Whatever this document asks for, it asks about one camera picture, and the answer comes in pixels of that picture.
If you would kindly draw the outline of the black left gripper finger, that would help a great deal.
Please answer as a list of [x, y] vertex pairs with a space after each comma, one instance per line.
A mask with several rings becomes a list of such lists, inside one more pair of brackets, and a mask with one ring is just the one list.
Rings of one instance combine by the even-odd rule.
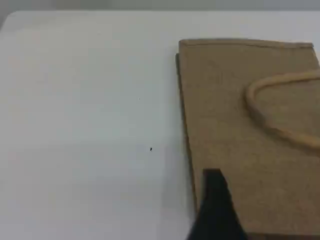
[[220, 169], [203, 171], [203, 198], [189, 240], [247, 240]]

